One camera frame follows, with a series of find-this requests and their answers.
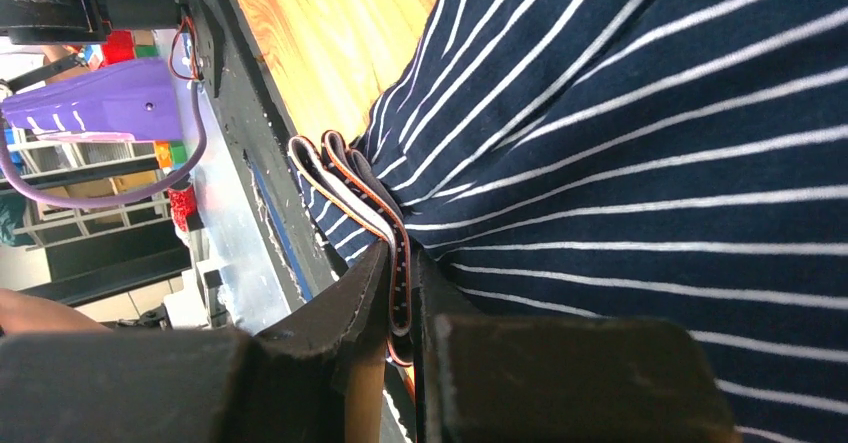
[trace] purple plastic bin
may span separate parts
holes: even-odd
[[[161,58],[138,58],[3,101],[15,128],[88,141],[181,140],[171,75]]]

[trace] striped shirt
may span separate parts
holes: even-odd
[[[848,0],[438,0],[357,148],[481,309],[669,319],[746,441],[846,441],[847,102]]]

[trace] wooden surface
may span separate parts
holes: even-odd
[[[412,58],[436,0],[238,0],[298,131],[348,140]]]

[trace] blue strip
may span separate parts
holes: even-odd
[[[283,220],[280,218],[280,215],[277,213],[277,209],[274,208],[274,205],[269,202],[270,199],[268,198],[268,189],[265,187],[265,180],[262,179],[262,176],[255,168],[251,168],[250,171],[253,172],[253,176],[256,178],[256,182],[259,186],[259,192],[262,194],[262,199],[265,200],[265,206],[268,208],[268,214],[271,215],[271,222],[274,224],[274,229],[277,230],[277,235],[280,238],[280,245],[286,253],[286,263],[291,266],[291,269],[294,271],[294,275],[297,278],[295,283],[297,283],[300,287],[300,293],[303,295],[303,298],[306,301],[309,301],[312,299],[312,291],[309,289],[309,285],[306,284],[306,277],[303,276],[303,271],[300,269],[300,264],[294,255],[291,241],[289,241],[289,236],[286,234],[286,228],[283,226]]]

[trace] metal rack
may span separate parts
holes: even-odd
[[[154,157],[151,143],[64,143],[35,140],[24,130],[13,129],[15,142],[9,151],[20,154],[23,176],[46,176],[69,170],[102,167]],[[49,248],[87,238],[116,233],[130,228],[170,220],[170,201],[159,193],[131,205],[96,212],[79,209],[40,211],[29,201],[24,225],[14,234],[28,234],[35,246],[27,250]]]

